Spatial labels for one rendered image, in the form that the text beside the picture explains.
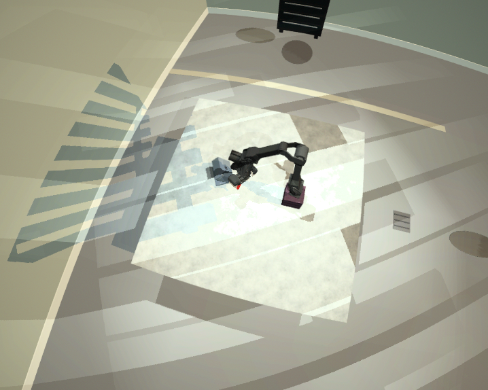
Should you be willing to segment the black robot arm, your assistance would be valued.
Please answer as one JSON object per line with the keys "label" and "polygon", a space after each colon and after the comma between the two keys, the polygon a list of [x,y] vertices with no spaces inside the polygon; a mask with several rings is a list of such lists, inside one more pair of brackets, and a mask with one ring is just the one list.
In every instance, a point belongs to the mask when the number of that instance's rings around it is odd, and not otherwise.
{"label": "black robot arm", "polygon": [[[295,154],[292,156],[287,149],[289,147],[296,148]],[[287,186],[290,189],[289,195],[295,198],[300,198],[300,195],[303,191],[304,180],[301,176],[301,169],[302,166],[305,165],[308,157],[309,148],[306,145],[301,143],[293,142],[280,142],[273,145],[268,145],[266,147],[248,147],[247,149],[243,150],[243,153],[236,152],[234,150],[231,151],[228,160],[233,161],[230,165],[232,170],[236,170],[239,174],[240,171],[240,164],[242,164],[243,168],[251,169],[253,164],[258,164],[258,161],[264,157],[271,157],[276,155],[285,156],[290,162],[295,164],[294,173],[290,173],[290,177],[288,179]]]}

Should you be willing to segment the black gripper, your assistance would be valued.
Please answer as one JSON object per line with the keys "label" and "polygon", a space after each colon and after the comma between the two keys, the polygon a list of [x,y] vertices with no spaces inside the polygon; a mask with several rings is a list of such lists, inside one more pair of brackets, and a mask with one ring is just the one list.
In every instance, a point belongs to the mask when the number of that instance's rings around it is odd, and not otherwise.
{"label": "black gripper", "polygon": [[228,177],[229,182],[231,182],[233,186],[240,185],[241,183],[249,179],[251,177],[251,171],[253,172],[253,174],[256,174],[258,172],[257,168],[254,165],[251,169],[243,168],[242,164],[240,164],[239,166],[241,167],[239,174],[232,174]]}

